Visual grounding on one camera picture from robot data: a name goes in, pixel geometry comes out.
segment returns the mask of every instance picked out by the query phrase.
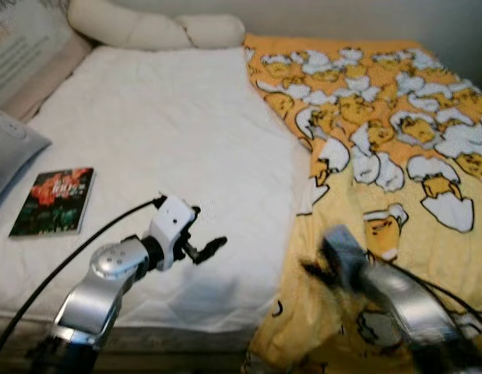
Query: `white bedsheet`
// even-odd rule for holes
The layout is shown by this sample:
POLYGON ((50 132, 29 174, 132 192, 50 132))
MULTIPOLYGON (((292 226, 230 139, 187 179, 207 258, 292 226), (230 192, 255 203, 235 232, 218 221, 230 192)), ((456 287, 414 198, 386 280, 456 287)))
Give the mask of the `white bedsheet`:
MULTIPOLYGON (((220 332, 261 322, 276 291, 308 155, 251 88, 243 51, 150 53, 98 48, 30 126, 46 149, 0 199, 0 316, 11 316, 77 245, 158 192, 202 213, 191 243, 228 244, 149 273, 125 296, 119 326, 220 332), (80 235, 8 238, 38 173, 96 170, 80 235)), ((155 210, 118 224, 58 276, 28 319, 52 319, 101 245, 142 234, 155 210)))

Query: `black cable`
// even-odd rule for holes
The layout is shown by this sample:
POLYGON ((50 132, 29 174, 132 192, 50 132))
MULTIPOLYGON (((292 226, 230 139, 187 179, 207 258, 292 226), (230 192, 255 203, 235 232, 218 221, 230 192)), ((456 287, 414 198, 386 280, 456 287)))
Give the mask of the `black cable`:
POLYGON ((48 284, 54 279, 54 277, 59 274, 66 266, 69 265, 71 261, 75 259, 86 247, 88 247, 92 242, 97 239, 100 235, 102 235, 106 230, 111 228, 113 225, 121 221, 123 218, 126 218, 132 213, 135 213, 137 210, 141 210, 145 208, 146 206, 154 204, 156 207, 159 207, 160 204, 166 199, 164 196, 162 196, 159 199, 153 199, 148 201, 147 203, 143 203, 139 206, 136 206, 135 208, 123 213, 121 216, 113 219, 111 222, 106 224, 103 228, 101 228, 98 232, 93 234, 86 242, 84 242, 78 249, 73 252, 67 259, 65 259, 61 265, 59 265, 50 275, 45 278, 45 280, 38 286, 38 288, 34 291, 33 294, 26 300, 26 302, 23 304, 23 306, 17 311, 16 315, 14 318, 11 319, 9 322, 9 325, 5 328, 4 332, 0 336, 0 351, 3 349, 5 342, 9 338, 9 336, 12 334, 14 331, 14 328, 16 327, 17 323, 23 318, 24 313, 26 310, 33 304, 35 299, 38 297, 38 295, 48 286, 48 284))
POLYGON ((397 266, 393 263, 388 263, 386 261, 382 261, 381 259, 379 259, 381 262, 383 263, 387 263, 388 265, 390 265, 391 267, 394 267, 395 269, 397 269, 398 271, 401 271, 402 273, 412 277, 414 280, 416 280, 418 283, 421 283, 421 284, 424 284, 426 286, 429 286, 431 288, 434 288, 435 290, 438 290, 440 291, 441 293, 449 296, 452 300, 456 301, 457 303, 459 303, 467 312, 469 312, 476 320, 477 322, 479 322, 482 326, 482 317, 480 315, 480 313, 475 309, 473 308, 471 305, 469 305, 467 302, 465 302, 464 300, 462 300, 459 296, 457 295, 454 295, 452 292, 448 291, 448 290, 445 290, 443 287, 440 287, 438 286, 437 284, 434 284, 434 283, 431 283, 430 281, 428 280, 425 280, 425 279, 422 279, 420 277, 418 277, 417 275, 411 273, 409 270, 406 270, 406 269, 403 269, 402 267, 400 266, 397 266))

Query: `wall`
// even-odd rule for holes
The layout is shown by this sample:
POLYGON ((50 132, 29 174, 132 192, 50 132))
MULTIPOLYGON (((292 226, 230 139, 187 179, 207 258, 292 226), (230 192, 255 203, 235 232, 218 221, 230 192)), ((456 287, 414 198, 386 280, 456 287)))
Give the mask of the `wall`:
POLYGON ((176 16, 230 12, 255 34, 414 39, 482 88, 482 0, 114 0, 176 16))

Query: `book cover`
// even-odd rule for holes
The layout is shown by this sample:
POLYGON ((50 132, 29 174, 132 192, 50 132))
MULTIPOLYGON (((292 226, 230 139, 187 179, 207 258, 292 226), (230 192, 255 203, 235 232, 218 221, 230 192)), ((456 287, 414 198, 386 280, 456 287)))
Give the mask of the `book cover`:
POLYGON ((79 232, 92 181, 92 168, 38 175, 9 236, 79 232))

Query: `white pillow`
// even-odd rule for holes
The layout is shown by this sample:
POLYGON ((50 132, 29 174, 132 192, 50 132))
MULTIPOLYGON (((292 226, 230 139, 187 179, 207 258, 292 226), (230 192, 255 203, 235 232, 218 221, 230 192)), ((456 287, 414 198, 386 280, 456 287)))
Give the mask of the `white pillow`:
POLYGON ((237 47, 244 41, 244 24, 228 14, 180 16, 175 21, 197 48, 237 47))
POLYGON ((104 44, 150 51, 238 47, 245 35, 244 25, 234 16, 181 16, 173 21, 110 0, 72 0, 69 22, 104 44))

